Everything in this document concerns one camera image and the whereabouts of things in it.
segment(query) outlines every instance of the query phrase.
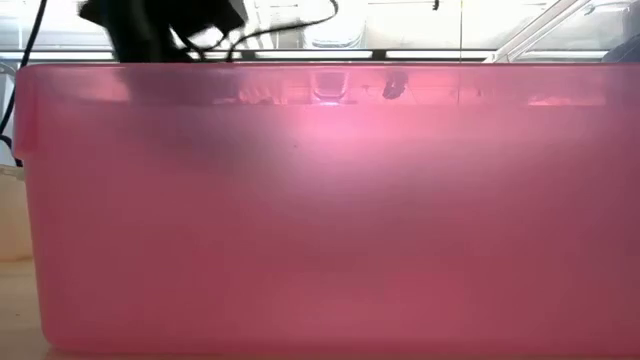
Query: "translucent plastic tub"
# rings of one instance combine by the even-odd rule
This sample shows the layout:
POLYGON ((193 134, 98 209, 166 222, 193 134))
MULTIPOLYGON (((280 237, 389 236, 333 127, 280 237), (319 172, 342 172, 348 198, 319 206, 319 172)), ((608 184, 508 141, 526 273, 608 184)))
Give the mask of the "translucent plastic tub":
POLYGON ((639 80, 28 67, 44 332, 88 352, 640 354, 639 80))

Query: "plastic bin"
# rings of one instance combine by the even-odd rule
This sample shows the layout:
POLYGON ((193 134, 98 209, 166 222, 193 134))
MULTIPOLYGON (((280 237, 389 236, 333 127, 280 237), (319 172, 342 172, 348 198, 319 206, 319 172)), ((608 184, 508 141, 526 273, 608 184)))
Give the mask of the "plastic bin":
POLYGON ((28 67, 44 332, 83 352, 638 355, 638 80, 28 67))

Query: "table surface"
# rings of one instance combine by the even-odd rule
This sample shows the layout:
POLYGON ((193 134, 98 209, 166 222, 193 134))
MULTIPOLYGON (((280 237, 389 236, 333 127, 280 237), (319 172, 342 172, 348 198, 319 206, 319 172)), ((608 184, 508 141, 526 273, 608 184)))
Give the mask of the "table surface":
MULTIPOLYGON (((276 360, 276 357, 230 357, 234 360, 264 359, 276 360)), ((362 357, 316 357, 295 356, 287 360, 355 360, 362 357)), ((397 360, 398 357, 373 357, 375 360, 397 360)), ((1 263, 0 262, 0 360, 224 360, 221 356, 140 356, 140 355, 82 355, 65 354, 51 349, 40 331, 38 299, 33 263, 30 261, 1 263)), ((461 360, 450 357, 447 360, 461 360)))

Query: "black object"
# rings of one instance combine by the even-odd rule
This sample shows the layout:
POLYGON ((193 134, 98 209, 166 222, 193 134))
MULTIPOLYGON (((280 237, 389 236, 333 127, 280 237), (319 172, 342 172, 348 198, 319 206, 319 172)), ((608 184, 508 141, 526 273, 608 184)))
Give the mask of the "black object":
POLYGON ((191 62, 189 37, 211 27, 226 37, 245 24, 246 10, 229 0, 88 0, 79 15, 109 32, 120 62, 191 62), (180 50, 171 29, 187 46, 180 50))
MULTIPOLYGON (((20 68, 27 66, 29 63, 29 58, 31 57, 31 51, 33 51, 33 46, 36 43, 36 37, 40 32, 40 26, 42 25, 42 19, 44 18, 44 11, 47 9, 47 0, 40 0, 40 5, 38 6, 38 12, 36 13, 36 19, 33 22, 33 28, 31 29, 31 34, 29 35, 29 39, 27 40, 27 46, 24 48, 24 54, 22 55, 22 60, 20 61, 20 68)), ((16 102, 16 89, 14 87, 11 92, 11 97, 9 98, 9 103, 7 104, 7 108, 4 111, 4 115, 2 116, 2 120, 0 121, 0 142, 5 143, 9 149, 13 150, 13 143, 11 138, 3 135, 4 130, 7 128, 9 124, 9 119, 11 118, 11 114, 13 113, 13 108, 16 102)), ((16 161, 16 166, 22 167, 22 161, 20 159, 14 158, 16 161)))

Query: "black cable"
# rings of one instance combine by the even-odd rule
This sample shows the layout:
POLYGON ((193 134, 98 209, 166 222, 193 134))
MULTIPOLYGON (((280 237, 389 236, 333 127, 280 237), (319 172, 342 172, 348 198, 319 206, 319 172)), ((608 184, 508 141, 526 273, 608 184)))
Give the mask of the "black cable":
POLYGON ((336 15, 338 15, 338 11, 340 11, 340 7, 338 6, 337 0, 329 0, 329 1, 331 2, 331 5, 333 5, 333 14, 325 19, 310 21, 306 23, 295 23, 295 24, 276 26, 270 29, 256 31, 249 35, 242 36, 240 39, 238 39, 238 41, 234 42, 229 48, 229 51, 227 52, 226 62, 228 63, 233 62, 233 52, 236 50, 236 47, 248 39, 251 39, 256 36, 264 35, 264 34, 274 33, 274 32, 302 29, 302 28, 306 28, 307 26, 322 24, 325 21, 329 21, 333 19, 334 17, 336 17, 336 15))
POLYGON ((191 50, 191 51, 195 52, 196 54, 198 54, 198 59, 200 61, 205 61, 206 60, 205 53, 207 51, 211 51, 211 50, 217 48, 218 46, 220 46, 220 44, 222 44, 223 41, 225 41, 229 37, 228 33, 227 34, 223 34, 222 38, 220 38, 220 40, 218 40, 214 45, 207 46, 207 47, 200 47, 200 46, 194 44, 193 41, 189 40, 189 38, 187 36, 184 36, 184 35, 180 34, 179 32, 176 32, 176 35, 178 36, 178 39, 180 39, 180 41, 182 41, 182 43, 186 47, 187 51, 191 50))
MULTIPOLYGON (((42 19, 44 18, 44 11, 47 8, 47 0, 40 0, 40 6, 38 7, 38 12, 36 13, 36 19, 33 22, 33 28, 31 29, 31 34, 29 34, 29 40, 27 40, 27 46, 24 48, 24 54, 22 56, 22 60, 20 61, 20 68, 27 66, 29 62, 29 58, 31 57, 31 51, 33 51, 33 46, 36 43, 36 37, 38 36, 38 32, 40 31, 40 26, 42 25, 42 19)), ((7 104, 7 109, 4 112, 4 116, 2 117, 2 121, 0 122, 0 135, 4 134, 4 130, 7 128, 9 124, 9 119, 11 118, 11 114, 13 113, 13 108, 16 102, 16 89, 15 86, 13 91, 11 92, 11 98, 9 98, 9 103, 7 104)), ((6 143, 11 149, 11 141, 6 141, 9 139, 7 136, 2 135, 2 141, 6 143)), ((22 166, 22 162, 19 159, 16 160, 16 165, 19 167, 22 166)))

